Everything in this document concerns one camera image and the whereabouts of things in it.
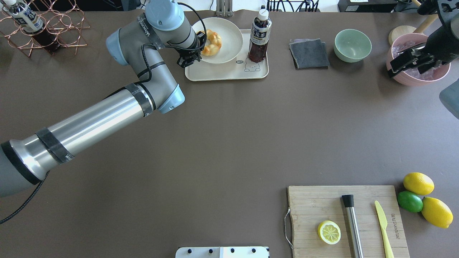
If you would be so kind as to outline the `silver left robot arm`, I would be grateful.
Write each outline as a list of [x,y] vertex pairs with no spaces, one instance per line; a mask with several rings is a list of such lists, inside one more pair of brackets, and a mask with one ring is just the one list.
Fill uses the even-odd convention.
[[167,113],[185,101],[160,49],[174,48],[177,64],[199,61],[205,35],[190,25],[181,3],[152,0],[138,18],[105,41],[110,55],[129,65],[139,81],[120,88],[101,102],[24,140],[1,144],[1,196],[41,183],[46,173],[117,130],[154,110]]

